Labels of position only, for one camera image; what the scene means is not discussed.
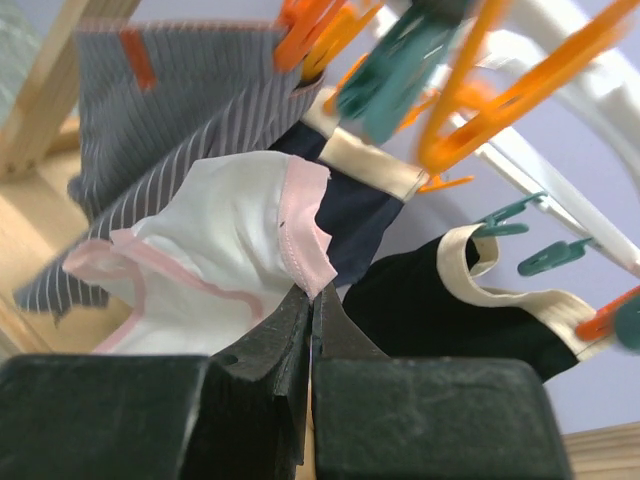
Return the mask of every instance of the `laundry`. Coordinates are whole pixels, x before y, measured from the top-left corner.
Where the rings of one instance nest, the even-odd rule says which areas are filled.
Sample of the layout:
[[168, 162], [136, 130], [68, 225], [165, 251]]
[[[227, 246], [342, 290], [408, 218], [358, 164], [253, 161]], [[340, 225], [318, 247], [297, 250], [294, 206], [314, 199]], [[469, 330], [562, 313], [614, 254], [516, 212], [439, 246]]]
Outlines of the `laundry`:
[[[155, 75], [142, 88], [124, 58], [118, 32], [125, 27], [133, 29], [100, 22], [78, 37], [82, 170], [69, 192], [91, 224], [74, 245], [108, 240], [111, 231], [160, 212], [196, 160], [268, 148], [309, 109], [322, 84], [319, 78], [298, 87], [301, 67], [274, 70], [284, 30], [162, 23], [136, 27]], [[68, 252], [15, 292], [19, 308], [60, 319], [73, 305], [106, 305], [103, 289], [62, 270]]]
[[323, 88], [309, 111], [271, 149], [331, 171], [316, 222], [332, 237], [327, 253], [338, 272], [334, 285], [341, 287], [365, 274], [384, 232], [428, 175], [338, 127], [339, 118], [323, 109], [334, 92]]
[[313, 299], [336, 274], [313, 220], [328, 176], [279, 152], [202, 159], [162, 212], [80, 244], [65, 271], [133, 307], [97, 351], [210, 355], [294, 284]]
[[611, 344], [576, 336], [596, 312], [568, 292], [477, 285], [498, 261], [496, 237], [472, 237], [482, 225], [378, 260], [347, 292], [345, 311], [390, 356], [514, 358], [543, 380]]

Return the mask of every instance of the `white drying rack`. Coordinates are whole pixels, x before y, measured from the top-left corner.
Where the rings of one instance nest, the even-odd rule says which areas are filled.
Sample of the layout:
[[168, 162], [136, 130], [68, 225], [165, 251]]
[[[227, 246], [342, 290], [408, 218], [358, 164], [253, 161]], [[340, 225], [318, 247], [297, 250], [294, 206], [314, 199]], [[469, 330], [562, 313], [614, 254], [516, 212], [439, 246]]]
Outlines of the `white drying rack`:
[[[372, 22], [374, 36], [382, 37], [409, 4], [408, 0], [388, 0]], [[478, 66], [515, 77], [590, 20], [571, 0], [517, 0], [511, 5], [511, 20], [531, 38], [508, 30], [492, 32]], [[441, 65], [427, 89], [442, 87], [449, 71]], [[640, 72], [612, 49], [557, 90], [555, 97], [612, 146], [640, 193]], [[449, 122], [457, 128], [465, 119], [453, 115]], [[548, 197], [537, 204], [541, 211], [553, 215], [576, 236], [592, 237], [589, 245], [594, 250], [640, 278], [640, 249], [514, 128], [504, 129], [475, 154], [523, 193], [547, 192]]]

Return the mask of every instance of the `gray wall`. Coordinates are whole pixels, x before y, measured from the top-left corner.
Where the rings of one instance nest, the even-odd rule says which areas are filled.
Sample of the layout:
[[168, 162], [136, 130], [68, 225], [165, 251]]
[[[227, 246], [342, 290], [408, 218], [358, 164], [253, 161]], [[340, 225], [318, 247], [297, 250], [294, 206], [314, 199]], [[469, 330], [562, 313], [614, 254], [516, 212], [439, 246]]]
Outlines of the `gray wall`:
[[[41, 32], [46, 32], [62, 0], [16, 0]], [[608, 0], [582, 0], [594, 14]], [[144, 0], [135, 20], [172, 18], [273, 19], [281, 0]], [[640, 67], [640, 30], [634, 29], [621, 48]], [[340, 79], [358, 56], [372, 48], [361, 35], [330, 68], [329, 80]], [[551, 160], [605, 215], [640, 243], [638, 197], [611, 149], [555, 101], [546, 101], [516, 124], [539, 151]], [[411, 160], [415, 131], [408, 129], [384, 146], [396, 157]], [[520, 198], [520, 194], [480, 161], [469, 158], [454, 167], [452, 177], [473, 174], [471, 184], [414, 199], [388, 231], [379, 255], [413, 249], [446, 230], [472, 222]], [[483, 283], [514, 290], [560, 288], [595, 308], [635, 287], [625, 271], [590, 252], [582, 260], [533, 278], [516, 272], [520, 260], [557, 240], [571, 240], [553, 219], [537, 211], [522, 215], [532, 233], [501, 241], [500, 265]], [[569, 433], [640, 421], [640, 358], [612, 348], [548, 383], [562, 429]]]

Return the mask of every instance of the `white cloth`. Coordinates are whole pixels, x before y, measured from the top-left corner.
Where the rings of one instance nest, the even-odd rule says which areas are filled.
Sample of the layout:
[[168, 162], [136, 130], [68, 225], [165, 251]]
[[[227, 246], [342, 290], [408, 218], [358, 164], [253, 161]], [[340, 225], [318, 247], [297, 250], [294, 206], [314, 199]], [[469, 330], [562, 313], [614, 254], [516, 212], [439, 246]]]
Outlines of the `white cloth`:
[[294, 283], [315, 297], [336, 275], [314, 220], [328, 176], [280, 152], [198, 160], [159, 214], [78, 246], [64, 269], [133, 307], [96, 352], [211, 355]]

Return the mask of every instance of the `striped fabric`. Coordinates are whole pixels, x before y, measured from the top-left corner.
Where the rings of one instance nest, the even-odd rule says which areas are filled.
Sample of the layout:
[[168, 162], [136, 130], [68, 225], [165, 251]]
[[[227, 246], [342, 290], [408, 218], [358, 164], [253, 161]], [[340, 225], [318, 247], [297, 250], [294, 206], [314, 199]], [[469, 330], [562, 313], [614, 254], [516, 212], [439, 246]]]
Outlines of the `striped fabric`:
[[[93, 24], [77, 36], [82, 169], [69, 193], [91, 225], [69, 250], [157, 214], [194, 161], [268, 148], [321, 88], [321, 79], [298, 88], [299, 69], [273, 71], [280, 30], [161, 24], [139, 27], [157, 79], [144, 90], [128, 69], [125, 26]], [[69, 250], [15, 293], [18, 307], [59, 320], [73, 305], [106, 305], [104, 290], [63, 272]]]

